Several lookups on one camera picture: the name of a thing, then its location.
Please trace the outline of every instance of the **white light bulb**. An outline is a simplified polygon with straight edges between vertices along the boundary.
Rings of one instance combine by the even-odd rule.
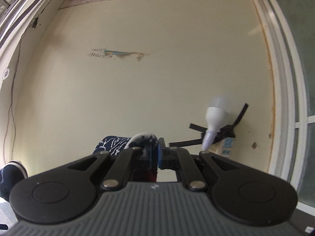
[[[207,109],[206,121],[208,129],[202,142],[202,150],[208,150],[212,145],[217,132],[227,124],[230,115],[230,100],[226,97],[216,97],[212,99],[210,107]]]

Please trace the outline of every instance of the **rust stain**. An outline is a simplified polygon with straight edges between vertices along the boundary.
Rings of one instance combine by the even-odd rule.
[[[273,142],[274,142],[275,121],[276,121],[276,108],[275,108],[275,105],[276,105],[275,96],[276,96],[276,95],[275,95],[275,84],[274,84],[274,74],[273,74],[273,69],[272,69],[270,48],[269,48],[269,45],[268,45],[268,42],[267,42],[266,32],[265,32],[265,29],[264,29],[264,27],[263,27],[262,20],[261,20],[261,18],[260,18],[259,13],[258,13],[256,4],[254,3],[254,0],[252,0],[252,2],[253,2],[253,5],[254,5],[254,8],[255,8],[255,10],[256,10],[256,13],[257,13],[257,15],[258,15],[259,21],[260,21],[260,26],[261,26],[261,29],[262,29],[262,34],[263,34],[264,41],[265,41],[266,48],[267,48],[268,62],[269,62],[269,66],[270,66],[269,72],[270,72],[270,77],[271,77],[271,82],[272,82],[272,107],[271,107],[272,121],[271,121],[271,125],[270,125],[270,127],[271,127],[271,136],[272,136],[272,139],[271,139],[271,148],[270,148],[269,163],[268,163],[268,168],[267,168],[267,171],[268,171],[268,170],[269,170],[269,167],[270,167],[270,161],[271,161],[272,147],[273,147]]]

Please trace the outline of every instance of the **beige wall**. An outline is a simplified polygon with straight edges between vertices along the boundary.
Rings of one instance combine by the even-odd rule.
[[[106,47],[150,55],[88,56]],[[195,139],[189,123],[206,126],[211,98],[227,95],[231,122],[250,105],[232,159],[266,171],[269,70],[251,0],[112,0],[59,10],[23,78],[14,158],[34,174],[91,154],[107,135]]]

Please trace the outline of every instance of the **dark blue patterned fabric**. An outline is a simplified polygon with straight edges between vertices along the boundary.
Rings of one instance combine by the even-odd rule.
[[[140,133],[134,137],[107,136],[96,146],[93,153],[108,151],[111,155],[118,155],[123,149],[145,145],[152,145],[152,149],[158,147],[158,139],[151,133]]]

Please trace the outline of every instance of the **black shoe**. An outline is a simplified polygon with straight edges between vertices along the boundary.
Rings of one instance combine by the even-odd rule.
[[[9,201],[12,188],[27,178],[27,171],[21,162],[12,160],[0,169],[0,197]]]

